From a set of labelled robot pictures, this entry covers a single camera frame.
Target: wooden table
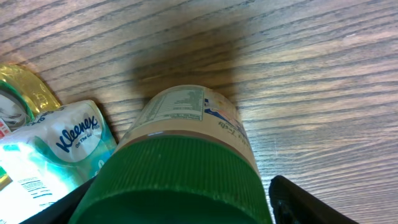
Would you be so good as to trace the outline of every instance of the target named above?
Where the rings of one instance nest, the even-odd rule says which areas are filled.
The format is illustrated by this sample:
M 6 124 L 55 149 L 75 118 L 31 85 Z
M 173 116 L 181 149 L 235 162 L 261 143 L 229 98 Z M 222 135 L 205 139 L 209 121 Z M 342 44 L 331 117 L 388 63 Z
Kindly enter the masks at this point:
M 0 0 L 0 60 L 120 137 L 156 93 L 235 103 L 264 187 L 282 174 L 360 223 L 397 223 L 396 0 Z

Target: tissue package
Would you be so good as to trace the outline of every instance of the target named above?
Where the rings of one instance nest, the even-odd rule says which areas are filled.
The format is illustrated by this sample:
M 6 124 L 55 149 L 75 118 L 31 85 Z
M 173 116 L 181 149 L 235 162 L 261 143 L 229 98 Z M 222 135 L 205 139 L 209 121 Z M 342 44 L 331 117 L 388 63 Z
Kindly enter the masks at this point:
M 15 205 L 0 205 L 0 220 L 21 222 L 61 199 L 94 177 L 115 147 L 91 100 L 39 114 L 0 140 L 1 165 L 13 179 L 0 192 L 0 201 Z M 15 217 L 21 220 L 10 220 Z

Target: bottle label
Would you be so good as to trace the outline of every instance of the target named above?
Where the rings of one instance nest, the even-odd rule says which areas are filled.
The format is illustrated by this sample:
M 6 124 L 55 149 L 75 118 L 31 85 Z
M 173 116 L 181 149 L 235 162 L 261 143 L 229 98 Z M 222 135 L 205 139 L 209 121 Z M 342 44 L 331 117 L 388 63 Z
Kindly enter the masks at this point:
M 208 139 L 215 138 L 238 153 L 258 174 L 235 106 L 223 95 L 203 86 L 176 86 L 156 95 L 120 140 L 116 150 L 137 138 L 171 131 L 188 131 L 208 136 Z

